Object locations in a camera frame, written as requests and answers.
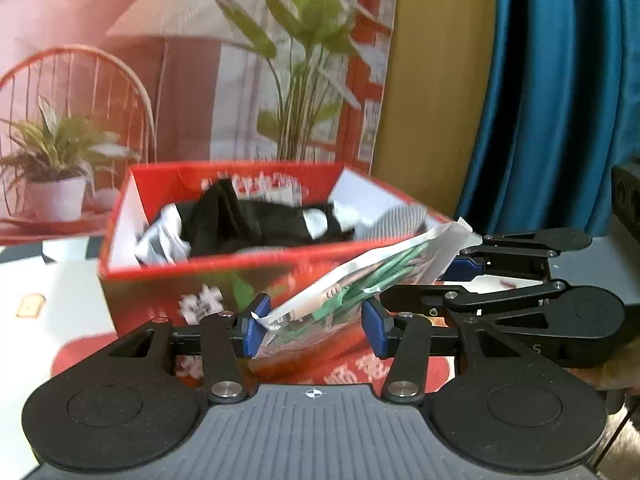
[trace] beige wall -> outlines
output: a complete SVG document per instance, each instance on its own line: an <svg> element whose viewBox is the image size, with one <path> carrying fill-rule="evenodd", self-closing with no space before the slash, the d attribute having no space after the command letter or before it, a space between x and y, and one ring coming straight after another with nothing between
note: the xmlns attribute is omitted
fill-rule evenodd
<svg viewBox="0 0 640 480"><path fill-rule="evenodd" d="M372 173L453 215L484 104L495 0L398 0Z"/></svg>

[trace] poster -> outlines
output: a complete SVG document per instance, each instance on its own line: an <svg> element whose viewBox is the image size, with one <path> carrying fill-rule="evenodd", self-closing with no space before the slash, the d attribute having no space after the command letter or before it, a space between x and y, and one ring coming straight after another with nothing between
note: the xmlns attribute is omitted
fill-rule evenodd
<svg viewBox="0 0 640 480"><path fill-rule="evenodd" d="M127 167L368 173L396 0L0 0L0 246L99 235Z"/></svg>

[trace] gray ridged platform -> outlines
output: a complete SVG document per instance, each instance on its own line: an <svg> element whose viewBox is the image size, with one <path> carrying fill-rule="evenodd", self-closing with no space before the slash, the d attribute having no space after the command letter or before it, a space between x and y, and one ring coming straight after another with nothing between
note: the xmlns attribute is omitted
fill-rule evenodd
<svg viewBox="0 0 640 480"><path fill-rule="evenodd" d="M241 404L217 406L193 436L156 462L113 474L45 465L29 480L596 480L577 467L513 476L465 462L410 407L370 388L270 386Z"/></svg>

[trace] metal screw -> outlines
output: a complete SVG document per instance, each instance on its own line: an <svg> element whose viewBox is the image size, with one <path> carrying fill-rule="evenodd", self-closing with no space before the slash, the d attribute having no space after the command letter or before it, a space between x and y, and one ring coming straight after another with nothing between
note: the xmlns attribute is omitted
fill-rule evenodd
<svg viewBox="0 0 640 480"><path fill-rule="evenodd" d="M242 384L235 381L220 381L211 387L211 393L223 399L232 399L242 393Z"/></svg>
<svg viewBox="0 0 640 480"><path fill-rule="evenodd" d="M409 381L395 381L386 390L396 397L413 397L418 393L418 386Z"/></svg>

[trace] clothing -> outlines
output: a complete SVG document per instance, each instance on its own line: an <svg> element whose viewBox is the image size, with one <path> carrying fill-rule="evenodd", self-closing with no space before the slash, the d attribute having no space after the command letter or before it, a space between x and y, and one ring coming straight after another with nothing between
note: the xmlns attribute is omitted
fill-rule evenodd
<svg viewBox="0 0 640 480"><path fill-rule="evenodd" d="M410 238L427 231L429 214L421 204L396 206L385 212L368 230L356 231L357 240Z"/></svg>
<svg viewBox="0 0 640 480"><path fill-rule="evenodd" d="M230 254L254 247L297 247L351 240L357 211L333 203L289 206L239 199L221 179L195 202L169 204L136 246L145 265Z"/></svg>

